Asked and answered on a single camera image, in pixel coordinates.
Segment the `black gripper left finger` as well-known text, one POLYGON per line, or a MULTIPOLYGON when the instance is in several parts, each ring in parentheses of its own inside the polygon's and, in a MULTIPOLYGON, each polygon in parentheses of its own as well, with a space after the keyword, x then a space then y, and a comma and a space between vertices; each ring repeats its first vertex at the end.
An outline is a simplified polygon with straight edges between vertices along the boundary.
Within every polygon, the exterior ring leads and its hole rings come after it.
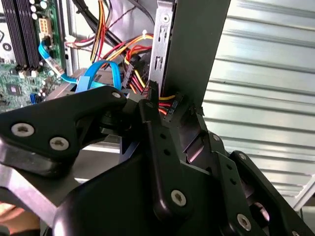
POLYGON ((10 172, 1 185, 43 221, 54 223, 66 197, 55 205, 24 175, 34 174, 44 185, 66 180, 79 151, 108 135, 136 145, 126 150, 122 163, 140 153, 172 152, 177 157, 161 122, 155 88, 149 98, 134 101, 103 86, 1 114, 0 166, 10 172))

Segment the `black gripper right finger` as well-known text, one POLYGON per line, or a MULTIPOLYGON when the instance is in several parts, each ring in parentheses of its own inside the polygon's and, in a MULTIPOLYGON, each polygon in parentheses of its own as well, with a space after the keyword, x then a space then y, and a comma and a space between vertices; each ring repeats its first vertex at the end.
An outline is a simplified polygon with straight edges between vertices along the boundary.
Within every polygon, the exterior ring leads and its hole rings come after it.
POLYGON ((210 174, 215 220, 224 236, 312 236, 314 233, 241 151, 228 153, 190 105, 180 119, 186 163, 210 174))

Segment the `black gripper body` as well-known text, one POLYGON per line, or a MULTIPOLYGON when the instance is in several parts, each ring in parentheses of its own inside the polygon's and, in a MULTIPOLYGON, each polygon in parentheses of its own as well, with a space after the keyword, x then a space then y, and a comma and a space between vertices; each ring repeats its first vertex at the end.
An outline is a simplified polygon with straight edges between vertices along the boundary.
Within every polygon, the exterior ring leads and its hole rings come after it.
POLYGON ((229 224, 218 177, 231 169, 213 153, 206 174, 172 152, 137 154, 73 190, 56 236, 220 236, 229 224))

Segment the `bare person's hand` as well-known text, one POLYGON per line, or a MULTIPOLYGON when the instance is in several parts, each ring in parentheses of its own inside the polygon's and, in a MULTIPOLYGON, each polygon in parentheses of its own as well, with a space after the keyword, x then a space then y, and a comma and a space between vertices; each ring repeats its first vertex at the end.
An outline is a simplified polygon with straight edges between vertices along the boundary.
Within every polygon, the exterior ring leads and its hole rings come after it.
POLYGON ((0 203, 0 225, 10 236, 39 236, 40 219, 31 211, 5 202, 0 203))

